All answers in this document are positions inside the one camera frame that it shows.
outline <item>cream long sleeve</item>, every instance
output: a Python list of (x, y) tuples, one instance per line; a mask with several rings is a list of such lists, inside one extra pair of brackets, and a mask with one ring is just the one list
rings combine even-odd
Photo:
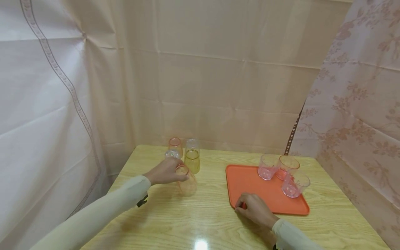
[(276, 247), (282, 250), (323, 250), (310, 240), (300, 229), (284, 219), (279, 219), (272, 231), (276, 236)]
[(134, 207), (146, 196), (150, 181), (136, 176), (121, 188), (109, 193), (57, 226), (31, 250), (80, 249), (111, 220)]

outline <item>curtain fold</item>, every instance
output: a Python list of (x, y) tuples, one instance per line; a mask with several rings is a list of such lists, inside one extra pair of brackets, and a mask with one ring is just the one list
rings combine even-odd
[(301, 113), (290, 154), (315, 157), (400, 249), (400, 2), (355, 1)]

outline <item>orange tray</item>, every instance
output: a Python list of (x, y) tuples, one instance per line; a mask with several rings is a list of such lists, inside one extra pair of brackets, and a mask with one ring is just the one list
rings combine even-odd
[(303, 195), (289, 198), (282, 192), (282, 181), (274, 176), (271, 180), (263, 180), (258, 176), (258, 167), (228, 165), (226, 182), (230, 205), (235, 208), (242, 193), (257, 194), (275, 214), (308, 215), (310, 207)]

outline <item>wooden table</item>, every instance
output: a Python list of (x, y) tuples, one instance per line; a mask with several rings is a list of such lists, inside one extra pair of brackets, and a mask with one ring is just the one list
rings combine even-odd
[[(110, 192), (164, 158), (166, 147), (137, 146)], [(201, 150), (198, 188), (177, 195), (176, 184), (150, 188), (147, 204), (110, 222), (83, 250), (267, 249), (254, 226), (231, 208), (225, 178), (229, 164), (258, 165), (260, 154)], [(389, 249), (313, 158), (296, 157), (311, 179), (304, 191), (310, 215), (283, 216), (325, 249)]]

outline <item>beige curtain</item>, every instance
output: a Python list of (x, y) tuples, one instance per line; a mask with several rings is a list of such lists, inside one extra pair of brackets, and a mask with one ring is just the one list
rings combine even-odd
[(399, 22), (399, 1), (353, 4), (290, 152), (316, 157), (392, 249), (400, 249)]
[(0, 248), (105, 194), (139, 144), (282, 154), (349, 7), (1, 1)]

